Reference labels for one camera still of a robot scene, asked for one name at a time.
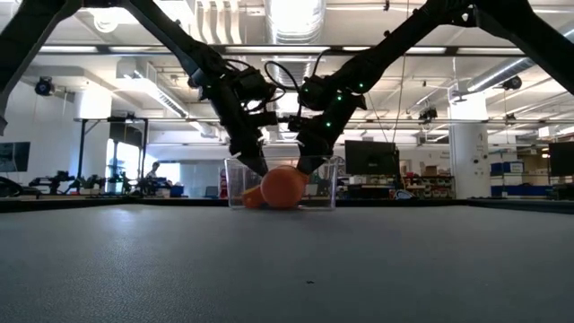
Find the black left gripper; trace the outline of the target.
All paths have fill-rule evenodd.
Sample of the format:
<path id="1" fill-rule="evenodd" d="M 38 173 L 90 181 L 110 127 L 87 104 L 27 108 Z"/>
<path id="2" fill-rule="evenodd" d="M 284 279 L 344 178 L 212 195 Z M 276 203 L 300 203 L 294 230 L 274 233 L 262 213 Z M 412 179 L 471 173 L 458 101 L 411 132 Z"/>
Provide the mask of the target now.
<path id="1" fill-rule="evenodd" d="M 196 71 L 196 86 L 200 99 L 210 101 L 220 124 L 230 138 L 230 155 L 255 173 L 264 176 L 268 172 L 265 155 L 259 144 L 260 132 L 244 108 L 250 101 L 240 101 L 231 87 L 234 76 L 242 70 Z M 268 100 L 251 100 L 263 103 Z"/>

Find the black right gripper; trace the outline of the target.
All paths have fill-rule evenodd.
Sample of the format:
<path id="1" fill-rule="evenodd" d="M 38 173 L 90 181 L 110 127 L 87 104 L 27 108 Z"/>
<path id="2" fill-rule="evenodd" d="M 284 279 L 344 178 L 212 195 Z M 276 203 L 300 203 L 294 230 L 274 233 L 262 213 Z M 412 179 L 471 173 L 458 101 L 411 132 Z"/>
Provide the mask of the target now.
<path id="1" fill-rule="evenodd" d="M 297 170 L 306 175 L 333 156 L 333 146 L 355 110 L 367 108 L 362 94 L 355 94 L 349 89 L 334 90 L 335 96 L 326 110 L 319 111 L 318 115 L 307 118 L 298 113 L 289 117 L 289 129 L 298 133 L 297 140 L 300 142 Z"/>

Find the clear plastic basket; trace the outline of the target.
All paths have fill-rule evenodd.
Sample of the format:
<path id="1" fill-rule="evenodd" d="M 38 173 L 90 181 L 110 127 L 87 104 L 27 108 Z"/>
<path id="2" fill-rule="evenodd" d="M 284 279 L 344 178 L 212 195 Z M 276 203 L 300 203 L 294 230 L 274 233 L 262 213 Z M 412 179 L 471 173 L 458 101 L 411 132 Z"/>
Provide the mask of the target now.
<path id="1" fill-rule="evenodd" d="M 297 169 L 299 157 L 268 157 L 265 159 L 269 170 L 282 165 L 292 166 Z M 318 169 L 310 173 L 308 175 L 309 182 L 305 187 L 303 197 L 293 208 L 335 208 L 339 168 L 343 164 L 341 158 L 331 157 Z M 243 192 L 258 185 L 264 176 L 255 173 L 237 159 L 227 159 L 225 161 L 225 170 L 229 206 L 231 208 L 247 208 L 242 202 Z"/>

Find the orange measuring cup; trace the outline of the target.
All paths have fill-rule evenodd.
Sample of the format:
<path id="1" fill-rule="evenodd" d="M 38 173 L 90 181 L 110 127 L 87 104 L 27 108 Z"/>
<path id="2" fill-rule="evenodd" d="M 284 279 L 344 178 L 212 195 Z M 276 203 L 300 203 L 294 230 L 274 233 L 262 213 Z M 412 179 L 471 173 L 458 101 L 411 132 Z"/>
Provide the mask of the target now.
<path id="1" fill-rule="evenodd" d="M 282 165 L 268 171 L 261 182 L 242 194 L 247 208 L 266 205 L 276 209 L 293 208 L 303 197 L 309 176 L 295 167 Z"/>

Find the black computer monitor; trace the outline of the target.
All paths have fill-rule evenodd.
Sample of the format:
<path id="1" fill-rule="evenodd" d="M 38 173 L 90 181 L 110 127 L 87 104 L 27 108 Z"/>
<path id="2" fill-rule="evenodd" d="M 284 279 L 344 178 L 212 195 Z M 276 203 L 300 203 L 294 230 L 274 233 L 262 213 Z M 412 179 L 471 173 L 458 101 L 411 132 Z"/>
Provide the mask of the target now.
<path id="1" fill-rule="evenodd" d="M 549 154 L 552 176 L 574 175 L 574 142 L 550 143 Z"/>
<path id="2" fill-rule="evenodd" d="M 399 173 L 399 151 L 395 143 L 344 142 L 345 171 L 348 175 L 388 175 Z"/>
<path id="3" fill-rule="evenodd" d="M 30 142 L 0 143 L 0 172 L 26 172 Z"/>

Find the dark grey table mat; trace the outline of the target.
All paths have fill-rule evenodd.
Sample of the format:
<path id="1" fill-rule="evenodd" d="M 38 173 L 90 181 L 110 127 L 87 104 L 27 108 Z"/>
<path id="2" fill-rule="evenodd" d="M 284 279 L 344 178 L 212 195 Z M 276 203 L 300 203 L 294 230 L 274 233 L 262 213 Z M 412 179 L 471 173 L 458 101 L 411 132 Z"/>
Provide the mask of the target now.
<path id="1" fill-rule="evenodd" d="M 0 322 L 574 323 L 574 216 L 469 206 L 1 214 Z"/>

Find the background robot arms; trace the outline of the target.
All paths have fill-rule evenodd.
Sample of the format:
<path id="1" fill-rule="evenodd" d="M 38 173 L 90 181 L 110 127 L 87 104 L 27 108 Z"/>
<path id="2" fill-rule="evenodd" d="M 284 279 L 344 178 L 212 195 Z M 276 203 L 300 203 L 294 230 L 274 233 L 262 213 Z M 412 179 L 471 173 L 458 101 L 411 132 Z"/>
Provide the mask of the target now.
<path id="1" fill-rule="evenodd" d="M 40 188 L 46 188 L 47 194 L 51 196 L 158 196 L 169 195 L 173 183 L 166 178 L 152 176 L 130 179 L 125 172 L 108 178 L 97 174 L 85 178 L 72 176 L 68 171 L 58 170 L 54 176 L 33 179 L 28 187 L 36 188 L 40 194 L 42 194 Z"/>

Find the black aluminium table frame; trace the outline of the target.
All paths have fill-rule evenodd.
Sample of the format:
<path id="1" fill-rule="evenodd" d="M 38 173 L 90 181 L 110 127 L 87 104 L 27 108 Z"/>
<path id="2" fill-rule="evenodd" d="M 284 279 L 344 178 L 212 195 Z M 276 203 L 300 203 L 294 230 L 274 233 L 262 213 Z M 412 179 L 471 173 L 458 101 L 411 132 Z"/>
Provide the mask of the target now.
<path id="1" fill-rule="evenodd" d="M 18 200 L 0 199 L 0 214 L 34 212 L 58 209 L 86 208 L 109 205 L 154 205 L 154 206 L 191 206 L 226 207 L 227 200 L 218 199 L 181 199 L 181 198 L 79 198 L 79 199 L 38 199 Z M 501 198 L 476 199 L 440 199 L 440 200 L 336 200 L 336 207 L 439 207 L 471 206 L 539 213 L 574 215 L 574 201 L 551 200 L 511 200 Z"/>

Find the black gantry frame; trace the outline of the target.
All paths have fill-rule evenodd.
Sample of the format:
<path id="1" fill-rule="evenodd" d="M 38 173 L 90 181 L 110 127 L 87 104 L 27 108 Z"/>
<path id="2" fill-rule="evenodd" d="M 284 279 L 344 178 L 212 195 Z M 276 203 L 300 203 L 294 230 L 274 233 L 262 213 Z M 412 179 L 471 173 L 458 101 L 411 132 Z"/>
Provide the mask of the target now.
<path id="1" fill-rule="evenodd" d="M 135 143 L 131 143 L 131 145 L 136 145 L 139 148 L 139 157 L 138 157 L 138 177 L 142 178 L 144 176 L 144 166 L 147 154 L 147 143 L 148 143 L 148 135 L 149 135 L 149 118 L 137 118 L 134 116 L 128 116 L 126 118 L 122 117 L 108 117 L 108 118 L 75 118 L 75 122 L 81 123 L 81 135 L 80 135 L 80 145 L 79 145 L 79 153 L 78 153 L 78 168 L 77 168 L 77 175 L 76 177 L 81 177 L 83 174 L 83 163 L 84 163 L 84 149 L 85 149 L 85 140 L 86 136 L 100 123 L 107 123 L 110 124 L 109 130 L 112 131 L 114 127 L 112 124 L 121 124 L 123 129 L 123 140 L 124 144 L 127 144 L 126 141 L 126 134 L 128 127 L 135 127 L 136 123 L 143 123 L 143 129 L 140 130 L 140 143 L 136 145 Z M 119 130 L 120 127 L 117 128 L 117 138 L 115 141 L 119 140 Z"/>

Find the silver ventilation duct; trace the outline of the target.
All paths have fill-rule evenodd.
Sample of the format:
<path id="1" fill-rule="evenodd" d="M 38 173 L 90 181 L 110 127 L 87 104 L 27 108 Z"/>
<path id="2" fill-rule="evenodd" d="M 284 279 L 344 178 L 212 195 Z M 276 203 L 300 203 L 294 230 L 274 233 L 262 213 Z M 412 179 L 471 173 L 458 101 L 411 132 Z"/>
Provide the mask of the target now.
<path id="1" fill-rule="evenodd" d="M 574 43 L 574 20 L 562 25 L 558 32 Z M 482 92 L 536 66 L 529 57 L 509 58 L 495 67 L 472 78 L 466 84 L 468 92 Z"/>

